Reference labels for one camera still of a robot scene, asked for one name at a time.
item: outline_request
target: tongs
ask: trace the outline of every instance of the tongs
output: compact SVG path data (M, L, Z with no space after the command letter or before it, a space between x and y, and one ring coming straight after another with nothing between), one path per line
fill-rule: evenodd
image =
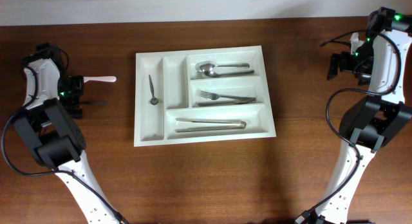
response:
M212 126L212 127L190 127L186 129L176 129L177 133L186 133L194 131L219 131L219 130L233 130L246 128L246 122L244 121L231 121L231 120L196 120L189 118L177 118L177 122L192 122L202 124L228 124L225 126Z

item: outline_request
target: spoon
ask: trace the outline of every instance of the spoon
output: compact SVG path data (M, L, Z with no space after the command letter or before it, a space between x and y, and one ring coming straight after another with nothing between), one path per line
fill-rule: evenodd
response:
M218 78L226 75L247 75L247 74L253 74L255 73L254 70L249 70L249 71L241 71L241 72L232 72L232 73L216 73L215 71L209 70L209 71L204 71L203 72L206 77L209 78Z
M199 72L204 72L204 71L212 71L213 68L215 67L239 67L239 68L249 68L250 64L249 63L239 63L239 64L216 64L215 62L212 61L203 61L199 62L195 65L195 69Z
M159 100L155 97L155 89L153 88L152 78L149 75L149 85L150 85L150 92L152 93L152 99L150 100L150 104L156 105L159 103Z

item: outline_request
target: white plastic tray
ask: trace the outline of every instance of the white plastic tray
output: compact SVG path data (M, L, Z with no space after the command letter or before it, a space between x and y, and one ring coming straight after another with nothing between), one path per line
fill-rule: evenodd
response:
M251 75L204 79L194 69L202 61L218 64L247 62L255 72ZM238 70L240 69L214 69L218 73ZM153 81L154 95L159 99L155 106L149 102L149 75ZM199 102L212 102L200 97L201 90L222 95L255 97L256 102L199 107ZM219 98L215 102L224 100L228 99ZM276 136L260 46L137 53L135 102L135 147ZM177 122L177 118L241 120L247 125L244 129L177 133L176 129L207 126Z

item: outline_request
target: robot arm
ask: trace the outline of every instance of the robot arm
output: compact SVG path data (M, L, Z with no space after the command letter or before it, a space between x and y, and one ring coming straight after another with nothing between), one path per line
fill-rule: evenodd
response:
M110 205L91 172L85 152L86 141L70 117L79 114L75 111L79 110L84 80L114 82L116 78L84 79L65 75L55 46L42 45L23 62L27 79L24 104L31 101L33 95L35 100L12 124L34 160L54 171L64 182L88 223L127 223ZM55 130L41 134L42 129L49 126Z
M337 69L340 68L341 71L353 73L359 79L359 85L370 84L369 92L385 93L391 88L394 90L382 96L368 95L345 113L339 134L356 145L360 155L349 143L342 141L339 159L323 199L338 191L345 181L349 181L334 196L316 206L315 210L304 212L295 223L347 223L350 202L365 168L375 153L388 144L411 119L412 108L404 105L403 93L406 55L412 42L411 25L410 18L396 14L394 10L381 8L369 17L366 42L358 40L359 34L354 33L351 37L351 53L332 55L328 80L336 77ZM373 34L376 32L391 39L400 49L400 62L394 46L381 36ZM383 112L384 118L376 117L379 112Z

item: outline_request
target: wooden table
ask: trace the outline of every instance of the wooden table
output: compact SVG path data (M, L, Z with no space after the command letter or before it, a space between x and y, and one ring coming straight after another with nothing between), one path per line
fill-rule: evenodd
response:
M56 44L70 55L70 75L118 79L86 85L82 100L109 105L84 106L84 119L76 122L100 186L131 223L277 223L323 195L340 148L325 122L325 105L334 91L357 86L350 74L326 80L330 55L346 48L319 44L365 27L365 17L0 27L0 123L23 103L21 59L37 44ZM263 48L276 138L133 147L135 53L254 45ZM361 98L339 95L331 106L333 124ZM412 223L411 132L408 124L370 163L350 219ZM14 130L6 148L22 170L43 170ZM20 176L4 160L0 171L0 223L86 223L56 176Z

